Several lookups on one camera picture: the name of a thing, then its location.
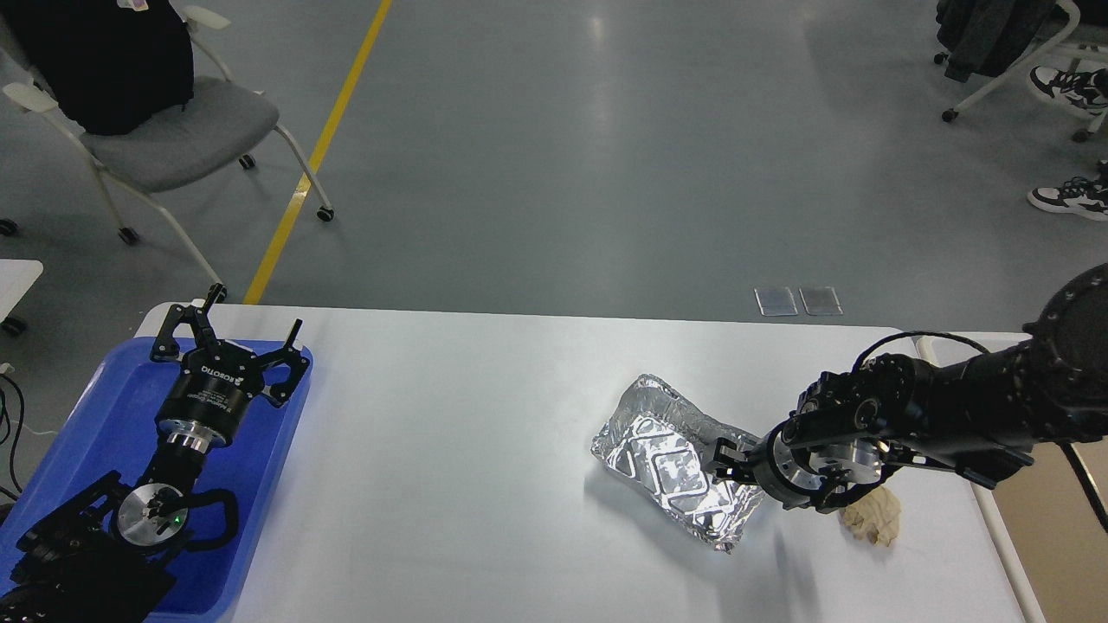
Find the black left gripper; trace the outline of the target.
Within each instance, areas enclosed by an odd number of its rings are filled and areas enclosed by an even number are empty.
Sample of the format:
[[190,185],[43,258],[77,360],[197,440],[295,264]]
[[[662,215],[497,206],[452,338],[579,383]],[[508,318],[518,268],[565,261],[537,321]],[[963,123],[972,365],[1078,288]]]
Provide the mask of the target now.
[[[179,324],[189,326],[194,350],[182,353],[174,338]],[[264,399],[280,409],[293,398],[310,360],[296,346],[302,319],[293,321],[285,343],[269,353],[220,339],[211,327],[209,307],[173,305],[151,345],[151,362],[181,362],[181,374],[156,413],[164,438],[194,435],[215,448],[234,443],[252,401]]]

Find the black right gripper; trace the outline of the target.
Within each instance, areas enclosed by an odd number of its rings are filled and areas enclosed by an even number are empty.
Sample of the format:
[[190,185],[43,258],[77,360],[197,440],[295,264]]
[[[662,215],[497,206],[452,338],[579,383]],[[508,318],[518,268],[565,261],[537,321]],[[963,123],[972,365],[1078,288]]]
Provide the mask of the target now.
[[791,449],[784,426],[765,435],[753,449],[718,437],[702,470],[718,480],[757,484],[786,510],[830,513],[860,501],[888,477],[879,447],[870,440]]

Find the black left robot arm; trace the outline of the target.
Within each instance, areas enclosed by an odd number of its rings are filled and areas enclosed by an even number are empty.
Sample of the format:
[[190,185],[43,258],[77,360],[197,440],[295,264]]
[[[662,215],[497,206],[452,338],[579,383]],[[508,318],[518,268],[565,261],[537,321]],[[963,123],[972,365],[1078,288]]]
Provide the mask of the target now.
[[4,622],[215,622],[244,584],[312,355],[233,343],[211,304],[122,344],[3,524]]

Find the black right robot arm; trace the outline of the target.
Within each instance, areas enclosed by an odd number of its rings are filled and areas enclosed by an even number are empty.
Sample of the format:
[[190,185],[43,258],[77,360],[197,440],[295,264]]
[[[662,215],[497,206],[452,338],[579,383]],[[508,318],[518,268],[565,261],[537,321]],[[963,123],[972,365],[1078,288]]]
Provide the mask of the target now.
[[945,367],[871,344],[847,372],[822,372],[751,448],[717,438],[708,468],[759,486],[784,509],[855,504],[902,468],[994,489],[1032,449],[1104,440],[1105,265],[1084,270],[1025,324],[1026,338]]

